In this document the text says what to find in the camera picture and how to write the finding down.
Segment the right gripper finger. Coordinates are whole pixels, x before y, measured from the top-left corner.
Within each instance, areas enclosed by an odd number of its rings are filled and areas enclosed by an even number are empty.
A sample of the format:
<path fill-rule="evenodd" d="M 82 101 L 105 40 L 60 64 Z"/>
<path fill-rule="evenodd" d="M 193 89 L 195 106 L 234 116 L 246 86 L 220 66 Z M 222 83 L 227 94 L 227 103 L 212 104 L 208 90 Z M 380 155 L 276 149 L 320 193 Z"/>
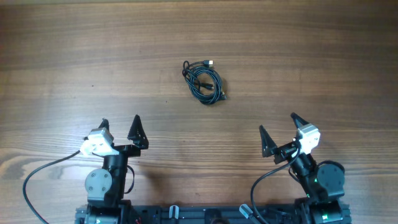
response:
<path fill-rule="evenodd" d="M 300 128 L 302 126 L 308 125 L 309 122 L 304 120 L 302 117 L 300 117 L 298 114 L 296 113 L 291 113 L 290 117 L 293 119 L 293 122 L 296 126 L 296 128 Z"/>
<path fill-rule="evenodd" d="M 259 126 L 259 132 L 261 136 L 261 147 L 262 147 L 262 156 L 270 157 L 275 154 L 275 150 L 277 149 L 276 143 L 272 140 L 269 133 L 266 131 L 263 125 Z"/>

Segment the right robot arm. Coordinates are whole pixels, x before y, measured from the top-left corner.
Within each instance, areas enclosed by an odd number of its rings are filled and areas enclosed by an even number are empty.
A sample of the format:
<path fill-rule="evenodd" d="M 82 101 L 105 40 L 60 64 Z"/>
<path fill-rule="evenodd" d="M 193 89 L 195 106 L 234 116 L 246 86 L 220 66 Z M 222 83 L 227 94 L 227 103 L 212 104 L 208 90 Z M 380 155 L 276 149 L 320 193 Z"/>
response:
<path fill-rule="evenodd" d="M 292 142 L 277 146 L 263 126 L 259 127 L 262 141 L 262 156 L 274 157 L 279 164 L 287 162 L 260 178 L 251 188 L 251 203 L 256 218 L 263 223 L 351 223 L 349 206 L 341 203 L 345 195 L 345 168 L 335 161 L 316 163 L 311 155 L 318 146 L 320 132 L 318 128 L 292 113 L 291 118 L 297 128 Z M 254 188 L 266 177 L 289 168 L 289 174 L 303 188 L 305 198 L 298 198 L 293 204 L 268 205 L 259 211 L 254 202 Z"/>

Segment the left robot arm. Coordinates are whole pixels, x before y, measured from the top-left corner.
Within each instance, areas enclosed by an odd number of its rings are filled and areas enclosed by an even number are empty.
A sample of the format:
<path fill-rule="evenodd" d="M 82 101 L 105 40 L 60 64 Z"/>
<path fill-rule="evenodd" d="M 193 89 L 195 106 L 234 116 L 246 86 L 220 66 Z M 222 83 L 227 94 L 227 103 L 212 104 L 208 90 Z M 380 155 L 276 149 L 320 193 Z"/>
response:
<path fill-rule="evenodd" d="M 86 156 L 92 154 L 103 158 L 103 166 L 91 171 L 85 179 L 88 204 L 80 212 L 76 212 L 75 223 L 141 222 L 131 201 L 124 199 L 124 195 L 133 188 L 131 185 L 128 190 L 125 189 L 127 172 L 133 170 L 128 165 L 128 159 L 139 157 L 142 150 L 149 148 L 139 115 L 135 115 L 127 139 L 132 143 L 116 146 L 114 137 L 109 132 L 107 119 L 103 119 L 100 126 L 92 129 L 85 138 L 80 151 Z"/>

